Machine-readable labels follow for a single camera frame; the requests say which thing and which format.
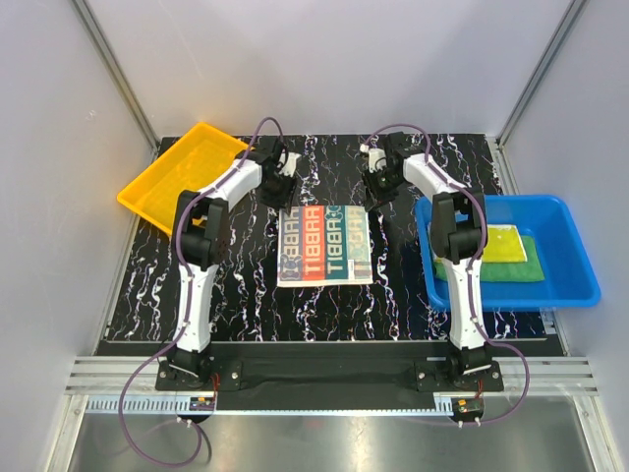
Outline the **green microfibre towel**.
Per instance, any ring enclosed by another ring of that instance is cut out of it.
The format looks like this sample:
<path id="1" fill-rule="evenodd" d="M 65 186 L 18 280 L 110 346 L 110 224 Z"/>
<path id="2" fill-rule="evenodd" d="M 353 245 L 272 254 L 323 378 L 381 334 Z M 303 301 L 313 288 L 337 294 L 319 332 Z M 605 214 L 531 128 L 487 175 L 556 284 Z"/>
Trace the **green microfibre towel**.
<path id="1" fill-rule="evenodd" d="M 535 239 L 522 236 L 527 260 L 522 263 L 483 263 L 481 282 L 533 283 L 545 280 Z"/>

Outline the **white red printed towel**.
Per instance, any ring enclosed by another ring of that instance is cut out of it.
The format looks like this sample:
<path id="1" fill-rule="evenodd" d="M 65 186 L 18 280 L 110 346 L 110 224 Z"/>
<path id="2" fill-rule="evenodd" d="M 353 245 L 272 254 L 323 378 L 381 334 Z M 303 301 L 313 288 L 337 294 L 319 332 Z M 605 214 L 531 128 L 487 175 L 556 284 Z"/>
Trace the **white red printed towel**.
<path id="1" fill-rule="evenodd" d="M 294 206 L 280 213 L 278 287 L 371 283 L 371 236 L 363 207 Z"/>

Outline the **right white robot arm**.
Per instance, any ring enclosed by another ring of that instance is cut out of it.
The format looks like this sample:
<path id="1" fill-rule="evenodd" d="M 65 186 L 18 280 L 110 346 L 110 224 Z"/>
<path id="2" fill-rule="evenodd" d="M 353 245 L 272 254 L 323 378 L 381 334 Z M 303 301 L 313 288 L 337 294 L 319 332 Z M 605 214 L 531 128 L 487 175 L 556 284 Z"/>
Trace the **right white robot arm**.
<path id="1" fill-rule="evenodd" d="M 362 174 L 365 209 L 392 202 L 408 183 L 431 204 L 429 242 L 444 267 L 450 303 L 446 377 L 458 389 L 477 383 L 491 367 L 481 297 L 482 255 L 487 243 L 485 197 L 464 186 L 437 165 L 430 146 L 419 153 L 404 147 L 404 134 L 383 136 L 380 147 L 371 140 L 360 146 L 368 159 Z"/>

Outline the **yellow patterned towel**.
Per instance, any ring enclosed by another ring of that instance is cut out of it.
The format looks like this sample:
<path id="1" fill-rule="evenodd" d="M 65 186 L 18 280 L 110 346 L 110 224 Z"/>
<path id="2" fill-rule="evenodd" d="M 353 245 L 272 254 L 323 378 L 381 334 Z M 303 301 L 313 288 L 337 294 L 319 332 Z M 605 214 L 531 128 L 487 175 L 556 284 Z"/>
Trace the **yellow patterned towel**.
<path id="1" fill-rule="evenodd" d="M 528 260 L 525 246 L 515 225 L 490 224 L 483 253 L 486 264 L 519 264 Z"/>

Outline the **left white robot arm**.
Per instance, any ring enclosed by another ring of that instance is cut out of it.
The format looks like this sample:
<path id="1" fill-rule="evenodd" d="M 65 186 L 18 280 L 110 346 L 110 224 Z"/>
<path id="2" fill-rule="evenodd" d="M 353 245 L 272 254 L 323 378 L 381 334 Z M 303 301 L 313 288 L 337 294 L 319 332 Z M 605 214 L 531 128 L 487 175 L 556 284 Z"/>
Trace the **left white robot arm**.
<path id="1" fill-rule="evenodd" d="M 250 146 L 209 185 L 184 190 L 178 197 L 171 246 L 178 259 L 180 297 L 175 339 L 166 359 L 189 388 L 203 388 L 217 378 L 209 355 L 209 312 L 215 275 L 229 246 L 231 212 L 256 191 L 264 205 L 288 213 L 299 159 L 281 138 Z"/>

